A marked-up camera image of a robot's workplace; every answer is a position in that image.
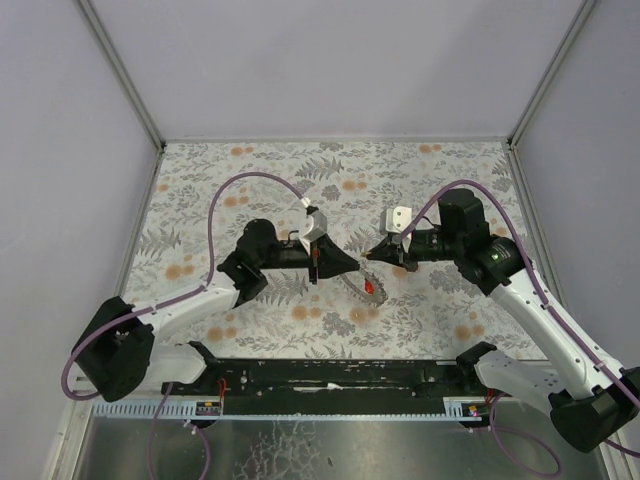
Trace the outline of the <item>red key tag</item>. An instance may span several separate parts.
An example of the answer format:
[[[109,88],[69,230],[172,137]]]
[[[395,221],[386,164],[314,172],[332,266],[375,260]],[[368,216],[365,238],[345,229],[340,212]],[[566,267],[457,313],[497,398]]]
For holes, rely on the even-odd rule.
[[[373,284],[372,284],[371,282],[369,282],[368,280],[366,280],[366,281],[365,281],[364,289],[365,289],[365,291],[366,291],[368,294],[370,294],[370,295],[372,295],[372,294],[375,292],[375,287],[374,287],[374,286],[373,286]]]

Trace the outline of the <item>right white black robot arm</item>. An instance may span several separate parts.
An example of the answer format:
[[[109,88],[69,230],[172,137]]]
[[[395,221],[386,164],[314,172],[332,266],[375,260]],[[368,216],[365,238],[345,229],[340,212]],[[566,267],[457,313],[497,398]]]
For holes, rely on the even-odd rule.
[[[473,370],[484,387],[548,416],[570,446],[589,453],[638,415],[639,370],[625,368],[578,325],[534,270],[517,233],[491,233],[474,194],[485,190],[471,180],[443,187],[427,203],[438,208],[440,219],[428,230],[418,227],[425,209],[386,210],[383,239],[363,256],[407,271],[423,262],[453,262],[517,321],[552,368],[536,369],[487,342],[460,354],[458,364]]]

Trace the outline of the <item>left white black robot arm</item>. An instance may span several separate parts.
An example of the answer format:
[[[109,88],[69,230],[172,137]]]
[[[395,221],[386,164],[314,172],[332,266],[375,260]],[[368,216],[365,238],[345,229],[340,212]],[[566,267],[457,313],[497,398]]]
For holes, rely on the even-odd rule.
[[[63,368],[65,394],[80,397],[68,384],[72,366],[107,402],[169,382],[192,384],[206,369],[203,354],[190,344],[167,345],[165,339],[210,314],[252,301],[268,284],[267,270],[304,269],[312,284],[358,270],[358,261],[331,240],[320,213],[306,217],[302,227],[298,239],[281,241],[270,221],[253,220],[204,283],[141,308],[119,296],[105,301]]]

